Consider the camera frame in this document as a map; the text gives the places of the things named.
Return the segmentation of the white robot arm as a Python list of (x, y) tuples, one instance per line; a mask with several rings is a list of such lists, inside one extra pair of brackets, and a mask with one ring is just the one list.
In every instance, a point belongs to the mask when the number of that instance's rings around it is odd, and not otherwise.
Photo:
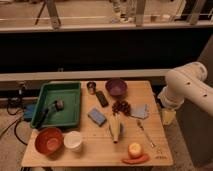
[(201, 62), (191, 62), (169, 70), (166, 85), (158, 94), (162, 108), (162, 122), (170, 125), (176, 110), (189, 100), (213, 116), (213, 88), (205, 84), (208, 71)]

